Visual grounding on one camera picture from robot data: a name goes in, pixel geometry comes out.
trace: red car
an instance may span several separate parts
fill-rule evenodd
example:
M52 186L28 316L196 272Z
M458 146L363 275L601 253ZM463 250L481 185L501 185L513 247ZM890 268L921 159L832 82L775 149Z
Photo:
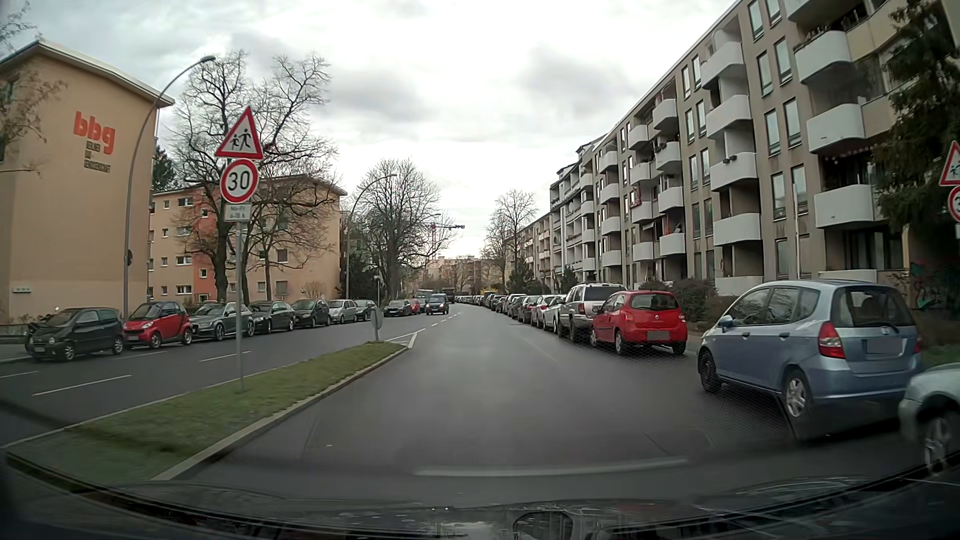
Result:
M135 345L156 349L172 341L189 345L193 341L190 315L179 302L141 304L124 323L123 334L128 349Z
M686 317L673 294L658 290L614 293L596 308L590 345L612 343L618 355L635 345L664 345L674 355L686 350Z

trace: car taillight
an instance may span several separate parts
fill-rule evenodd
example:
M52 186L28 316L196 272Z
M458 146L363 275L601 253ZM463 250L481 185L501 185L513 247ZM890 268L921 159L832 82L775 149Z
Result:
M817 336L817 345L820 347L820 354L831 358L846 358L843 352L843 340L833 324L827 321L820 326L820 335Z

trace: silver suv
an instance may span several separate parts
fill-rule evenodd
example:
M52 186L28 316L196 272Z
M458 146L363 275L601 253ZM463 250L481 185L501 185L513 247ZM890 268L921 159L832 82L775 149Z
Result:
M619 283L581 283L574 285L562 304L557 309L556 319L553 321L553 332L559 337L569 336L570 341L576 341L581 333L589 333L593 325L595 307L600 307L615 292L627 290Z

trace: red hatchback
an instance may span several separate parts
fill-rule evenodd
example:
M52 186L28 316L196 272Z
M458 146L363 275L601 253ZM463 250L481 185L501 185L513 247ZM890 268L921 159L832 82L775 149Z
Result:
M612 343L618 355L633 345L664 345L675 355L686 350L686 317L673 294L625 290L597 307L590 345Z

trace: curb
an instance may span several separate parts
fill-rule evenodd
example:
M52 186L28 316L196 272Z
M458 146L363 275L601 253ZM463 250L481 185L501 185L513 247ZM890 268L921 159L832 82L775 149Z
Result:
M166 471L163 471L162 473L160 473L159 475L156 475L150 480L181 479L182 477L185 477L190 473L193 473L199 469L202 469L205 465L224 457L230 452L233 452L234 450L254 440L256 437L260 436L267 430L273 428L277 424L283 422L287 418L306 409L308 405L312 405L315 402L329 396L330 394L333 394L337 390L340 390L341 388L347 386L351 382L354 382L355 380L358 380L364 377L369 372L373 371L374 369L382 366L383 364L389 362L390 360L396 358L397 356L402 355L403 353L409 350L410 350L409 347L404 347L403 349L400 349L399 351L378 360L375 364L369 365L364 369L354 373L353 375L347 377L346 379L343 379L340 382L333 384L332 386L328 386L320 393L314 394L308 398L300 400L294 403L293 405L290 405L287 408L281 410L280 412L275 413L272 416L268 416L267 418L261 418L260 420L257 420L256 422L254 422L253 424L250 424L249 426L243 428L242 430L239 430L232 435L228 435L224 439L221 439L220 441L214 443L213 446L210 446L204 450L201 450L196 454L191 455L190 457L186 458L184 461L181 461L180 463L174 465L173 467L167 469Z

